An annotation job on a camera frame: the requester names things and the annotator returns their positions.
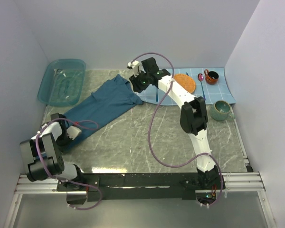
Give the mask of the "blue t shirt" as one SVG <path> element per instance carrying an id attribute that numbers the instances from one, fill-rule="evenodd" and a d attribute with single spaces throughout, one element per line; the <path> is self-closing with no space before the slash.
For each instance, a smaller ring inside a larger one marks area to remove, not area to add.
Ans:
<path id="1" fill-rule="evenodd" d="M 65 112 L 64 116 L 75 122 L 92 120 L 100 129 L 136 105 L 142 104 L 140 97 L 132 91 L 130 82 L 117 74 L 80 104 Z"/>

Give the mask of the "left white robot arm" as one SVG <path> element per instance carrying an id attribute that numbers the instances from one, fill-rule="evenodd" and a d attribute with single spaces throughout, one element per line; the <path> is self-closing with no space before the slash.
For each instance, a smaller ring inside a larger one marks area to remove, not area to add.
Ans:
<path id="1" fill-rule="evenodd" d="M 51 115 L 52 123 L 43 124 L 44 131 L 38 138 L 40 152 L 36 148 L 36 136 L 22 141 L 20 152 L 25 174 L 31 182 L 49 177 L 43 167 L 45 164 L 52 176 L 68 179 L 68 186 L 78 191 L 85 185 L 83 174 L 77 165 L 65 163 L 62 153 L 81 134 L 81 130 L 65 119 L 64 115 L 56 113 Z"/>

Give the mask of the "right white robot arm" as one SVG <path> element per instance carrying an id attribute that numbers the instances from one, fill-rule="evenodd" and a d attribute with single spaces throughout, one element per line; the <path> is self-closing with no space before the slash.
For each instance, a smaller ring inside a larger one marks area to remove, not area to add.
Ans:
<path id="1" fill-rule="evenodd" d="M 140 93 L 150 85 L 156 86 L 180 108 L 180 126 L 190 137 L 194 148 L 200 187 L 209 189 L 216 181 L 222 182 L 221 170 L 211 154 L 207 138 L 208 115 L 205 99 L 185 90 L 174 79 L 174 72 L 159 69 L 153 57 L 142 62 L 132 60 L 127 67 L 133 71 L 130 81 L 135 92 Z"/>

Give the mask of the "orange woven round trivet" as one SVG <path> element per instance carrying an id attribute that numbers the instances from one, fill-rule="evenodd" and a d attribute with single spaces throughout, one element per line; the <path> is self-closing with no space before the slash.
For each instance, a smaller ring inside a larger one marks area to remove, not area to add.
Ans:
<path id="1" fill-rule="evenodd" d="M 190 94 L 192 94 L 196 89 L 195 81 L 186 74 L 175 74 L 174 80 Z"/>

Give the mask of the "iridescent spoon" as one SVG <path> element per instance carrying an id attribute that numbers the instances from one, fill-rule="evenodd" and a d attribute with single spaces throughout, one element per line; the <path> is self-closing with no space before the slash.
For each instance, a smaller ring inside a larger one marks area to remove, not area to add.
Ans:
<path id="1" fill-rule="evenodd" d="M 202 94 L 203 94 L 203 98 L 204 100 L 206 100 L 206 97 L 205 97 L 205 93 L 204 93 L 204 88 L 203 88 L 203 80 L 204 80 L 204 76 L 202 73 L 199 73 L 198 74 L 198 80 L 200 81 L 200 85 L 201 85 L 201 89 L 202 89 Z"/>

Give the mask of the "teal plastic bin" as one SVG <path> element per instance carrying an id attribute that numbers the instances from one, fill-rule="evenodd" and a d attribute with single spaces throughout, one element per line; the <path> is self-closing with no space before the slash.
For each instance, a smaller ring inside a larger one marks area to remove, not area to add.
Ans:
<path id="1" fill-rule="evenodd" d="M 58 59 L 45 70 L 38 100 L 49 106 L 75 105 L 81 96 L 86 63 L 80 59 Z"/>

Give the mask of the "blue checked placemat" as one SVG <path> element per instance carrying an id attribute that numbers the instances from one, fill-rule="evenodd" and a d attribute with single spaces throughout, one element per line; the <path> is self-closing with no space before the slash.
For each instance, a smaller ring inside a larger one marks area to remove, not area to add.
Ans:
<path id="1" fill-rule="evenodd" d="M 209 68 L 208 67 L 207 69 L 209 71 L 217 72 L 219 75 L 219 79 L 217 83 L 214 85 L 209 85 L 205 80 L 203 80 L 202 83 L 203 83 L 204 93 L 206 97 L 206 104 L 211 105 L 218 100 L 225 100 L 229 104 L 234 104 L 236 100 L 230 93 L 229 88 L 227 86 L 227 83 L 225 80 L 224 68 Z M 203 96 L 203 94 L 202 94 L 200 81 L 197 79 L 197 76 L 199 73 L 204 74 L 204 70 L 205 69 L 203 68 L 176 68 L 174 70 L 174 73 L 175 74 L 186 74 L 187 72 L 196 83 L 196 89 L 193 92 L 193 95 L 199 97 L 199 96 Z M 159 101 L 162 99 L 164 94 L 165 93 L 162 90 L 158 90 Z M 137 93 L 137 95 L 144 102 L 151 103 L 151 104 L 158 104 L 158 102 L 155 101 L 156 87 L 153 85 L 148 86 L 146 90 L 142 91 L 141 93 Z"/>

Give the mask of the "orange black mug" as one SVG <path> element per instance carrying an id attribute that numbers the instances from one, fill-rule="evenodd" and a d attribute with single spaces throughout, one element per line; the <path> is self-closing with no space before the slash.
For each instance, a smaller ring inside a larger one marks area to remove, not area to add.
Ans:
<path id="1" fill-rule="evenodd" d="M 219 75 L 215 71 L 209 71 L 208 69 L 204 70 L 205 80 L 209 85 L 214 85 L 219 79 Z"/>

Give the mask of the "green ceramic mug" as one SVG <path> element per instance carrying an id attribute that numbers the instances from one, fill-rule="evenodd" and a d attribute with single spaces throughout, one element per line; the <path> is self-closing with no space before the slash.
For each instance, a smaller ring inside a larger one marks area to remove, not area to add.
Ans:
<path id="1" fill-rule="evenodd" d="M 215 102 L 209 110 L 210 116 L 216 121 L 234 120 L 234 114 L 231 112 L 231 106 L 224 100 Z"/>

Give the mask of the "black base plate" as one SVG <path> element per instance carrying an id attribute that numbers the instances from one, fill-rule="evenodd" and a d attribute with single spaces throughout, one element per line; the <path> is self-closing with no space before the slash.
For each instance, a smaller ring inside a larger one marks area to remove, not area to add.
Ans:
<path id="1" fill-rule="evenodd" d="M 84 184 L 97 187 L 102 200 L 173 199 L 195 200 L 196 191 L 225 189 L 216 172 L 189 173 L 83 173 Z"/>

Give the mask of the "aluminium rail frame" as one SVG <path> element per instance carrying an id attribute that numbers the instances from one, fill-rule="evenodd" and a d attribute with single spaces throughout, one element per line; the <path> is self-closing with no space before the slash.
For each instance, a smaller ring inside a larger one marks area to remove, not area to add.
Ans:
<path id="1" fill-rule="evenodd" d="M 164 173 L 149 151 L 148 126 L 154 106 L 126 112 L 76 146 L 65 161 L 83 171 Z M 97 208 L 76 211 L 66 206 L 56 181 L 31 183 L 20 176 L 7 227 L 10 228 L 267 228 L 275 227 L 265 187 L 249 161 L 234 121 L 209 121 L 208 138 L 226 181 L 220 200 L 211 208 L 181 199 L 103 201 Z"/>

